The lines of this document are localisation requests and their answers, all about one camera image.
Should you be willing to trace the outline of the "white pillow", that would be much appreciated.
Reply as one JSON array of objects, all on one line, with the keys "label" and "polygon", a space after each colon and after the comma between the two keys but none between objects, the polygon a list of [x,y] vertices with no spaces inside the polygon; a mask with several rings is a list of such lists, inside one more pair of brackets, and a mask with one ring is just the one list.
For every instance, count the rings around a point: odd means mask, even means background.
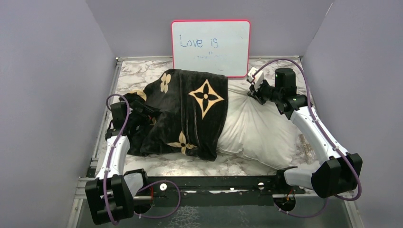
[{"label": "white pillow", "polygon": [[297,153],[297,127],[272,102],[248,96],[246,83],[228,82],[229,105],[218,152],[255,160],[274,169],[290,167]]}]

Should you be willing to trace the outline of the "black floral plush pillowcase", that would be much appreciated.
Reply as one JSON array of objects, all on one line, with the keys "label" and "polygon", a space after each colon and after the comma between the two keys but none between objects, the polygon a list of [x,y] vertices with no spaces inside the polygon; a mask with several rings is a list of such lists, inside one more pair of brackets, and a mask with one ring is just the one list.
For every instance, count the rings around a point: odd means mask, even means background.
[{"label": "black floral plush pillowcase", "polygon": [[144,126],[129,127],[130,155],[182,153],[216,160],[229,106],[226,76],[168,69],[124,99],[132,110],[139,103],[155,110]]}]

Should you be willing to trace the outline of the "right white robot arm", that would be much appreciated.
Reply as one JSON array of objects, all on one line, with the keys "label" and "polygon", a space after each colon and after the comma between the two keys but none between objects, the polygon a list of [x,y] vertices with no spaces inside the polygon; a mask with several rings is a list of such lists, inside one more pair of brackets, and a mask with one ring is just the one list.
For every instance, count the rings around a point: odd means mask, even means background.
[{"label": "right white robot arm", "polygon": [[320,119],[304,94],[297,93],[296,73],[291,68],[275,70],[275,85],[270,86],[262,72],[252,68],[247,74],[251,84],[248,95],[261,105],[272,102],[280,114],[286,116],[310,143],[318,161],[317,170],[299,167],[278,171],[274,187],[286,193],[293,186],[313,190],[319,197],[340,196],[355,190],[362,168],[362,158],[340,145],[328,129],[320,126]]}]

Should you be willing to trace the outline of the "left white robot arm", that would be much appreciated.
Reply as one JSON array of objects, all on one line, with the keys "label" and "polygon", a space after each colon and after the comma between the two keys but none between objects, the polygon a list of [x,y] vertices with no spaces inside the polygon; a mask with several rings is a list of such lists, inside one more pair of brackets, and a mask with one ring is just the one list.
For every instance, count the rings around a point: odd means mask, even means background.
[{"label": "left white robot arm", "polygon": [[105,133],[107,144],[104,161],[94,180],[85,185],[91,217],[96,225],[117,224],[133,217],[138,204],[136,194],[149,190],[144,169],[124,172],[125,158],[135,133],[144,130],[160,114],[158,109],[140,101],[127,99],[107,106],[112,119]]}]

